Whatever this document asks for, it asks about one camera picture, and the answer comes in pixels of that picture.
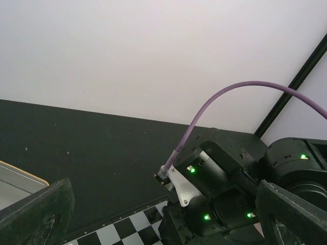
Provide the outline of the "black rook chess piece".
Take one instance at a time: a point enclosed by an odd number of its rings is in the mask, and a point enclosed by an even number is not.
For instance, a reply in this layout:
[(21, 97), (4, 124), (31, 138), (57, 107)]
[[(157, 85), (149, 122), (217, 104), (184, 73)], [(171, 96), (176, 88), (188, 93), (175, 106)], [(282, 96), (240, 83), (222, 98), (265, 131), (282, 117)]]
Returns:
[(154, 224), (161, 220), (160, 212), (155, 206), (145, 210), (144, 213), (151, 224)]

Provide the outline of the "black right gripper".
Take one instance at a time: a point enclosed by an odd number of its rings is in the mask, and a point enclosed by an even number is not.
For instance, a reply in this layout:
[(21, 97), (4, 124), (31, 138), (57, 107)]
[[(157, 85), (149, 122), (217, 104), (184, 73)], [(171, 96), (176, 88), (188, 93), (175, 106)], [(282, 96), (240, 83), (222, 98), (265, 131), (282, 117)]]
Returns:
[[(256, 135), (216, 128), (188, 139), (173, 154), (171, 167), (201, 195), (186, 207), (178, 200), (163, 208), (162, 243), (211, 244), (258, 223), (255, 200), (268, 149)], [(158, 178), (173, 189), (168, 174)]]

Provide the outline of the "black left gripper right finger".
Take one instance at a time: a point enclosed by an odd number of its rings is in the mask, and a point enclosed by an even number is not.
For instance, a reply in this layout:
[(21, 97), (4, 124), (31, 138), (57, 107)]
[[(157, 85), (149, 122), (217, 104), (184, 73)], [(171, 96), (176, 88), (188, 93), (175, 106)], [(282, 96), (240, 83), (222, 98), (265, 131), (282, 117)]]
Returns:
[(265, 180), (255, 205), (266, 244), (326, 244), (326, 211)]

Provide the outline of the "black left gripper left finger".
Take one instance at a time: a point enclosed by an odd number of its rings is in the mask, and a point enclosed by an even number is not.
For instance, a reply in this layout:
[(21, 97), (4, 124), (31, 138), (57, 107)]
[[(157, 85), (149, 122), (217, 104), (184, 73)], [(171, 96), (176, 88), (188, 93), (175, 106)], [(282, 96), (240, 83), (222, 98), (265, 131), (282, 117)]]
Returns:
[(63, 244), (74, 211), (69, 178), (1, 210), (1, 244)]

